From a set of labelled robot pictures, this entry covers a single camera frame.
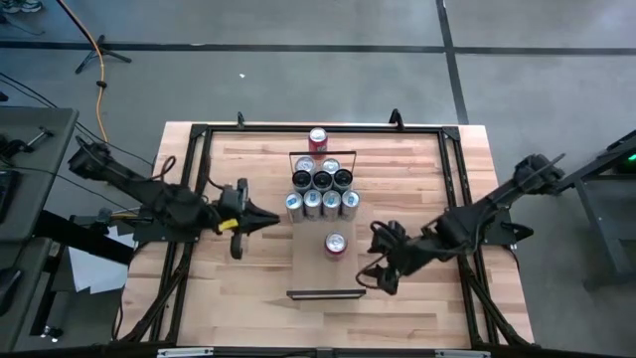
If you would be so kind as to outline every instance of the wooden board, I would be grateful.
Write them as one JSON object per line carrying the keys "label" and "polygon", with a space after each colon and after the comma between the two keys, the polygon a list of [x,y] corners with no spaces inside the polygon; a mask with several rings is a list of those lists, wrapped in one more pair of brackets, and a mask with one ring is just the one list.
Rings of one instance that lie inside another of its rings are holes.
{"label": "wooden board", "polygon": [[[191,124],[166,124],[157,166],[176,155],[177,165],[167,175],[172,182],[181,177]],[[460,126],[460,133],[473,200],[478,200],[497,186],[486,130]],[[213,179],[236,184],[239,177],[246,177],[254,204],[280,214],[281,224],[246,239],[242,261],[231,259],[229,236],[202,235],[193,255],[179,344],[467,347],[456,261],[435,261],[404,277],[395,296],[375,290],[352,301],[292,301],[285,296],[292,279],[292,226],[283,199],[289,190],[287,152],[305,150],[306,145],[306,136],[301,134],[214,135]],[[356,190],[364,197],[355,221],[360,267],[375,257],[366,254],[372,220],[396,219],[416,234],[447,206],[437,140],[432,135],[331,134],[329,149],[358,151]],[[191,185],[198,163],[197,159]],[[454,161],[451,166],[459,189]],[[218,194],[217,189],[206,190],[210,198]],[[150,244],[132,263],[120,334],[127,333],[151,303],[165,247]],[[490,247],[484,248],[484,259],[494,301],[519,333],[532,340],[514,259],[506,251]],[[478,303],[476,310],[485,337]]]}
{"label": "wooden board", "polygon": [[[347,249],[337,261],[325,255],[325,238],[339,232]],[[358,272],[358,241],[353,222],[304,221],[293,224],[291,290],[294,299],[360,298],[365,294],[355,280]]]}

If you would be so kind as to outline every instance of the silver can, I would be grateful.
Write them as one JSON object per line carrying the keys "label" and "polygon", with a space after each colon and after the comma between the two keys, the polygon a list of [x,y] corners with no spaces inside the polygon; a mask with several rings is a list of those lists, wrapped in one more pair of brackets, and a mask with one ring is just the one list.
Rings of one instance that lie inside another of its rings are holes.
{"label": "silver can", "polygon": [[340,162],[334,158],[327,158],[322,162],[322,170],[334,175],[340,169]]}
{"label": "silver can", "polygon": [[322,195],[322,216],[326,221],[335,222],[338,220],[340,201],[340,194],[336,191],[330,190]]}
{"label": "silver can", "polygon": [[302,222],[305,218],[302,204],[302,196],[296,192],[289,193],[287,199],[285,199],[285,207],[287,208],[289,220],[294,224]]}
{"label": "silver can", "polygon": [[354,175],[347,169],[340,169],[334,174],[334,190],[340,194],[344,194],[347,190],[351,190],[351,184],[354,181]]}
{"label": "silver can", "polygon": [[296,160],[296,165],[294,166],[294,172],[299,170],[313,174],[316,171],[316,162],[310,156],[301,156]]}
{"label": "silver can", "polygon": [[356,218],[358,207],[360,207],[360,195],[356,191],[347,190],[342,195],[340,217],[346,221],[353,221]]}
{"label": "silver can", "polygon": [[334,177],[326,171],[319,171],[311,178],[312,186],[320,193],[324,194],[331,190],[334,184]]}
{"label": "silver can", "polygon": [[307,190],[311,189],[311,174],[304,170],[299,170],[291,176],[291,184],[294,186],[294,190],[304,195]]}
{"label": "silver can", "polygon": [[347,251],[347,239],[340,233],[331,233],[325,238],[325,255],[331,260],[339,260]]}
{"label": "silver can", "polygon": [[316,221],[320,219],[322,207],[322,194],[318,190],[311,189],[305,193],[305,218]]}

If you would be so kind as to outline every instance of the can tray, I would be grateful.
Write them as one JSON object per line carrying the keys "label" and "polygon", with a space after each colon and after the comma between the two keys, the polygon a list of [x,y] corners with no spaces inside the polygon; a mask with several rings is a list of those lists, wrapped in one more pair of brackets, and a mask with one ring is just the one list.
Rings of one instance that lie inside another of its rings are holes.
{"label": "can tray", "polygon": [[[360,298],[367,291],[356,283],[358,242],[355,222],[304,221],[293,225],[291,299]],[[339,232],[347,250],[333,261],[325,254],[325,238]]]}

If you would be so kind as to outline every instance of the tripod stand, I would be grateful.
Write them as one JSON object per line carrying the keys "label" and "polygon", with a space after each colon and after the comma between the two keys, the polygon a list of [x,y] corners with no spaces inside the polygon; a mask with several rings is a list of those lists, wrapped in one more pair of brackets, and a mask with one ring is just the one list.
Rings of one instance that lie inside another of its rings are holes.
{"label": "tripod stand", "polygon": [[[62,4],[62,2],[60,0],[56,0],[58,2],[58,5],[60,5],[62,7],[62,9],[64,9],[64,11],[67,13],[67,15],[69,15],[69,17],[71,18],[71,20],[73,20],[73,23],[76,24],[76,27],[81,31],[81,33],[83,34],[83,36],[86,38],[86,40],[88,42],[90,42],[90,35],[84,30],[84,28],[80,25],[80,23],[78,23],[78,21],[76,20],[75,16],[73,16],[73,14],[69,11],[69,9]],[[110,55],[113,56],[116,59],[119,59],[123,62],[125,62],[126,64],[130,64],[132,62],[131,59],[125,57],[125,56],[121,56],[117,53],[112,52],[111,50],[107,50],[105,48],[102,47],[102,45],[104,45],[106,38],[103,35],[99,35],[99,38],[97,39],[97,41],[95,41],[95,43],[97,44],[97,47],[99,48],[99,51],[101,52],[102,55]],[[83,61],[81,62],[81,64],[79,64],[79,66],[76,68],[76,74],[79,75],[81,73],[81,71],[83,71],[83,69],[86,67],[86,65],[88,65],[88,63],[90,62],[90,60],[92,60],[95,57],[96,53],[95,53],[95,49],[91,50],[88,55],[83,59]]]}

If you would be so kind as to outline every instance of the soda can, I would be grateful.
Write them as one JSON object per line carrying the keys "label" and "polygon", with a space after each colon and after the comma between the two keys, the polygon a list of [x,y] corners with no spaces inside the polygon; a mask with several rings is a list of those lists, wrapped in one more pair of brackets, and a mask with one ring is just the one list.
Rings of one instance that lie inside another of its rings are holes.
{"label": "soda can", "polygon": [[333,189],[340,194],[351,190],[351,183],[354,182],[354,175],[347,169],[340,169],[334,174]]}
{"label": "soda can", "polygon": [[342,195],[342,205],[340,206],[340,217],[346,221],[353,221],[360,206],[360,195],[353,190],[347,190]]}
{"label": "soda can", "polygon": [[301,156],[296,160],[296,165],[294,166],[294,172],[299,170],[305,170],[313,174],[316,171],[316,162],[310,156]]}
{"label": "soda can", "polygon": [[285,207],[287,208],[289,220],[294,224],[302,222],[305,218],[302,203],[302,195],[296,192],[289,193],[287,199],[285,199]]}
{"label": "soda can", "polygon": [[[327,132],[325,129],[315,127],[309,132],[309,151],[327,151]],[[314,158],[321,159],[324,155],[312,155]]]}
{"label": "soda can", "polygon": [[305,193],[305,218],[316,221],[320,219],[322,207],[322,194],[318,190],[311,189]]}
{"label": "soda can", "polygon": [[326,171],[319,171],[314,174],[313,180],[311,182],[314,189],[318,190],[321,194],[324,194],[331,190],[331,187],[334,183],[334,178]]}
{"label": "soda can", "polygon": [[340,233],[331,233],[325,238],[325,255],[331,260],[339,260],[347,251],[347,239]]}
{"label": "soda can", "polygon": [[311,174],[304,170],[299,170],[291,176],[291,184],[294,186],[294,190],[304,195],[307,190],[311,189]]}
{"label": "soda can", "polygon": [[334,158],[327,158],[322,162],[322,170],[334,175],[340,169],[340,162]]}
{"label": "soda can", "polygon": [[328,222],[338,220],[340,214],[340,194],[330,190],[322,196],[322,216]]}

